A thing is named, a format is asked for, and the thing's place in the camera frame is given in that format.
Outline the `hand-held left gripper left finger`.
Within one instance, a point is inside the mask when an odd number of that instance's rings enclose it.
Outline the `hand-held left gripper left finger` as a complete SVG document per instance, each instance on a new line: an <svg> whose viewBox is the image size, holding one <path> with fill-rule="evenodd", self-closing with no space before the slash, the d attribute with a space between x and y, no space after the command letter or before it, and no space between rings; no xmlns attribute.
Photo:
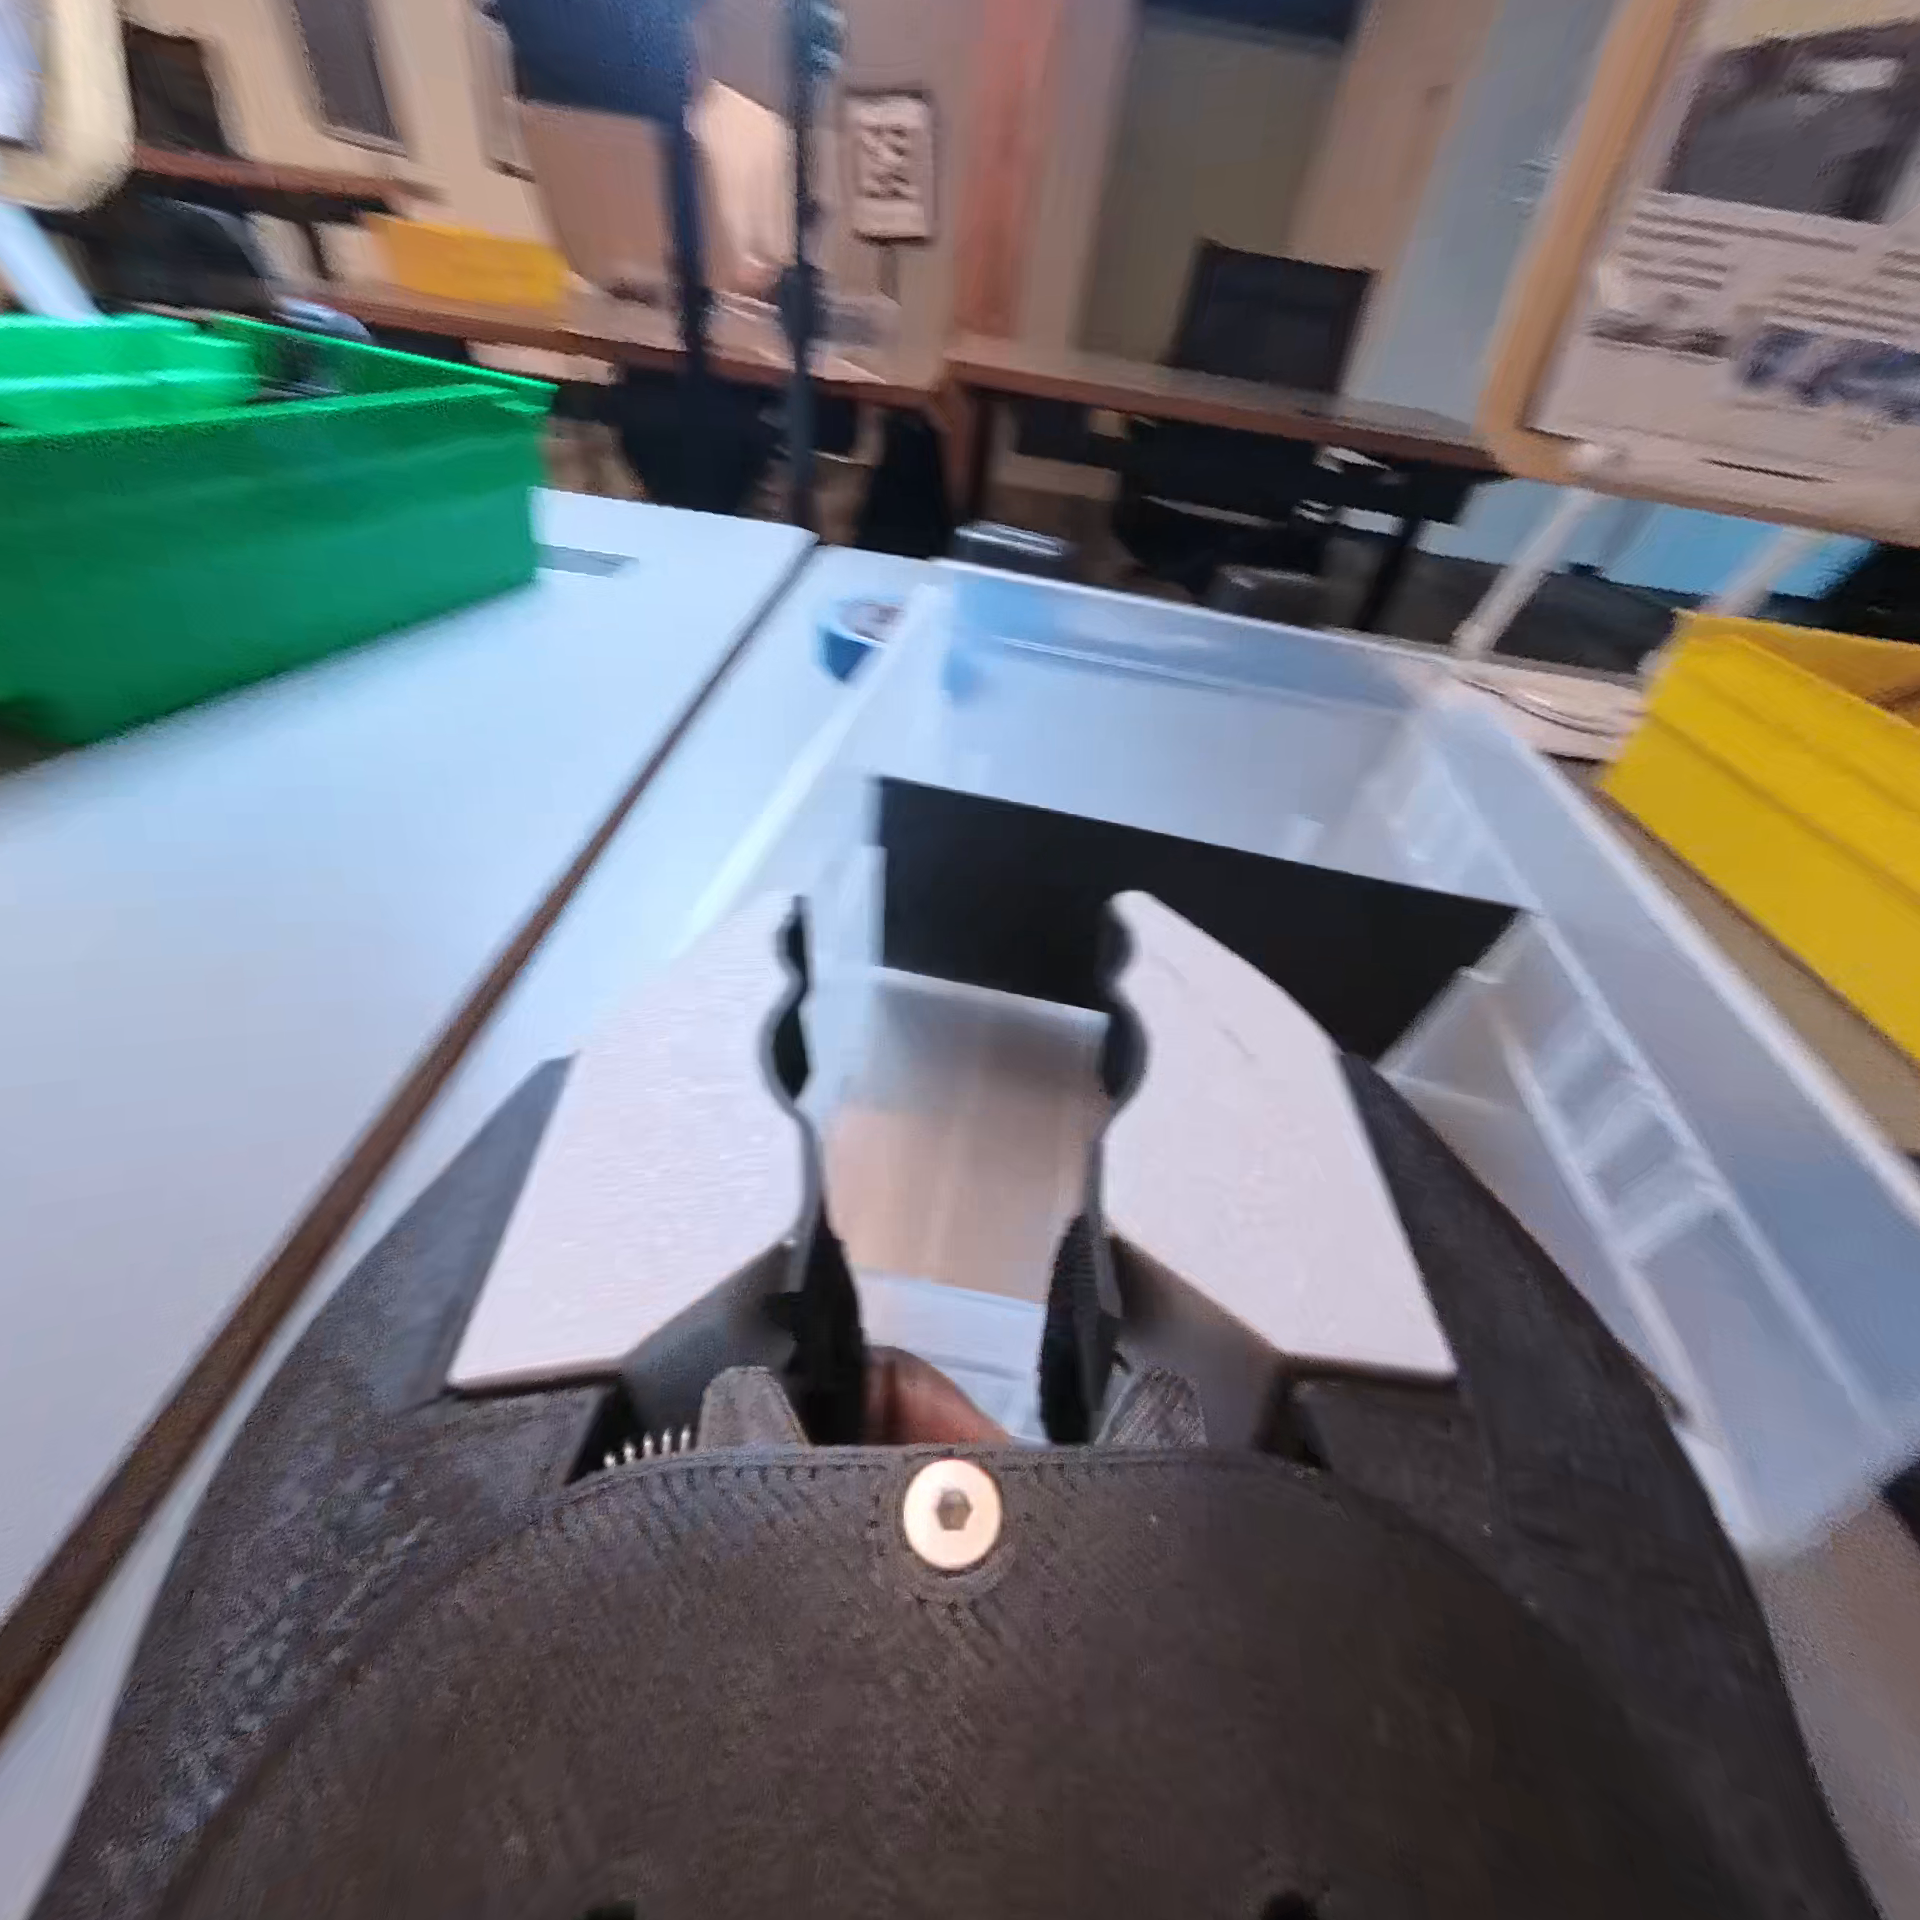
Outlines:
<svg viewBox="0 0 1920 1920"><path fill-rule="evenodd" d="M801 1443L856 1443L867 1343L801 1110L810 922L761 894L567 1060L449 1364L460 1398L606 1383L646 1439L735 1369Z"/></svg>

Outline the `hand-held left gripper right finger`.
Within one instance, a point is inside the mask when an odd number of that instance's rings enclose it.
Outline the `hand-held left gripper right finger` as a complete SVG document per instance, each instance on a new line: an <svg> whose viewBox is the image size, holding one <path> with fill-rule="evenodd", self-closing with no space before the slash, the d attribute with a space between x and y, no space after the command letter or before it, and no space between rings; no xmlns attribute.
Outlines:
<svg viewBox="0 0 1920 1920"><path fill-rule="evenodd" d="M1277 982L1153 894L1100 910L1107 1099L1051 1254L1049 1443L1117 1443L1170 1373L1204 1443L1279 1443L1306 1381L1453 1390L1351 1060Z"/></svg>

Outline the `black bin divider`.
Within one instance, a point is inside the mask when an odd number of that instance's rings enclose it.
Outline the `black bin divider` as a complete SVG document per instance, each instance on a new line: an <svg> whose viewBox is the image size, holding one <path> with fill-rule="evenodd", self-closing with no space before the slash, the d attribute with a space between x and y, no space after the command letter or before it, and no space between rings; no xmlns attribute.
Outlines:
<svg viewBox="0 0 1920 1920"><path fill-rule="evenodd" d="M880 962L1091 1011L1104 915L1147 894L1381 1063L1516 907L1218 848L916 781L878 781Z"/></svg>

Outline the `clear plastic bin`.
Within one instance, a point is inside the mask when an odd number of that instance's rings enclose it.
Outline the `clear plastic bin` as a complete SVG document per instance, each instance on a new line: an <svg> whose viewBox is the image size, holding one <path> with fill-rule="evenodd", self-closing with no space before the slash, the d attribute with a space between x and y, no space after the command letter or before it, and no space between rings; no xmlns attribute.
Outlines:
<svg viewBox="0 0 1920 1920"><path fill-rule="evenodd" d="M1735 1540L1917 1466L1917 1165L1573 781L1429 659L941 567L691 910L880 962L878 781L1493 899L1378 1069L1653 1373Z"/></svg>

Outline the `wooden top desk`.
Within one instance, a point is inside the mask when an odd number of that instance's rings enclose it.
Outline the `wooden top desk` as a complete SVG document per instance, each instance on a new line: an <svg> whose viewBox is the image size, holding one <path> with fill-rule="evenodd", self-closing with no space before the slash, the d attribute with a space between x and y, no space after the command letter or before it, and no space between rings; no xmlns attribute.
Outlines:
<svg viewBox="0 0 1920 1920"><path fill-rule="evenodd" d="M259 162L134 142L128 189L205 206L232 216L278 217L298 227L318 284L286 279L284 300L307 300L325 311L378 333L460 347L530 347L612 371L681 374L685 347L673 305L646 305L572 284L551 305L472 302L412 294L392 284L354 284L325 273L321 227L389 217L424 203L412 180L339 171L294 162ZM884 417L924 417L939 454L950 454L950 388L933 347L816 347L810 357L816 405L860 405Z"/></svg>
<svg viewBox="0 0 1920 1920"><path fill-rule="evenodd" d="M1332 450L1388 468L1340 493L1340 507L1392 516L1392 537L1356 611L1378 635L1429 522L1453 522L1478 486L1507 468L1466 421L1371 401L1345 401L1255 379L1170 371L1082 347L1031 347L991 334L951 338L941 360L944 475L957 521L987 507L998 417L1006 402L1059 402L1155 425L1204 425L1282 444Z"/></svg>

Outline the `black office chair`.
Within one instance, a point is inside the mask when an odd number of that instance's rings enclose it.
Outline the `black office chair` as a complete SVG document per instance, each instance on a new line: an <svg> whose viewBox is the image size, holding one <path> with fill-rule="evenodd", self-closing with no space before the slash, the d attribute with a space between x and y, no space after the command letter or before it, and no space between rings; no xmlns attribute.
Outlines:
<svg viewBox="0 0 1920 1920"><path fill-rule="evenodd" d="M1337 398L1371 294L1366 271L1202 241L1162 365ZM1229 567L1315 576L1332 510L1311 502L1311 486L1311 444L1133 418L1111 530L1151 581L1190 598L1204 598Z"/></svg>

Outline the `yellow plastic bin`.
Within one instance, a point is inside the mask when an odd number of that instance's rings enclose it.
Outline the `yellow plastic bin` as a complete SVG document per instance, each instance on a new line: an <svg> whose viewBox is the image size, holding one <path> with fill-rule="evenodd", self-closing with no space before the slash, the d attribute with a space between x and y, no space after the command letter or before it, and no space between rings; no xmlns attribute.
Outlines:
<svg viewBox="0 0 1920 1920"><path fill-rule="evenodd" d="M1601 793L1917 1060L1917 643L1690 611Z"/></svg>

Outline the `yellow box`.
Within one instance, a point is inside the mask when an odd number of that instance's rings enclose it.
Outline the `yellow box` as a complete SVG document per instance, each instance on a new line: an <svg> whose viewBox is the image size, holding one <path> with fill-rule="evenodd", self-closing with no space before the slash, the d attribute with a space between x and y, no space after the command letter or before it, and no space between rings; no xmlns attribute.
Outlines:
<svg viewBox="0 0 1920 1920"><path fill-rule="evenodd" d="M565 257L530 238L431 224L396 216L365 216L384 284L435 302L523 305L560 311L572 273Z"/></svg>

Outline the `black tripod stand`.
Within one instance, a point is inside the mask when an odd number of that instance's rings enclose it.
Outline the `black tripod stand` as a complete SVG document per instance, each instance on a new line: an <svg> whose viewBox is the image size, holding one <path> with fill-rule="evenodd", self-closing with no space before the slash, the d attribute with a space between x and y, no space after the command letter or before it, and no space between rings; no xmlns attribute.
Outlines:
<svg viewBox="0 0 1920 1920"><path fill-rule="evenodd" d="M708 112L694 3L678 11L665 64L665 209L678 346L685 350L685 482L698 503L731 512L772 454L771 425L708 366L711 277L717 253L745 273L745 295L768 302L785 347L785 516L816 530L817 398L812 355L826 338L817 232L828 180L817 158L817 93L842 60L838 3L763 3L775 45L782 106Z"/></svg>

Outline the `green plastic bin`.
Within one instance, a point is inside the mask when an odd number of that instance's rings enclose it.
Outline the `green plastic bin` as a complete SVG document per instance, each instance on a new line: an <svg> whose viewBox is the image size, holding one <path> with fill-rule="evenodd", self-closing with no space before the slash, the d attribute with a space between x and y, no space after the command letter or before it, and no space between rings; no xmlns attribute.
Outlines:
<svg viewBox="0 0 1920 1920"><path fill-rule="evenodd" d="M259 318L3 318L3 736L83 746L532 581L551 388Z"/></svg>

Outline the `white wall sign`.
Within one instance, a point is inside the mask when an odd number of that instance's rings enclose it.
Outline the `white wall sign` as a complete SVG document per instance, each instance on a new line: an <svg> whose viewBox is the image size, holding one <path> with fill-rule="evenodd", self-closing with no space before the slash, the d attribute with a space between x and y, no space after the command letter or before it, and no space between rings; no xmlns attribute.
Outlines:
<svg viewBox="0 0 1920 1920"><path fill-rule="evenodd" d="M929 246L939 233L939 115L927 89L842 93L846 217L871 246Z"/></svg>

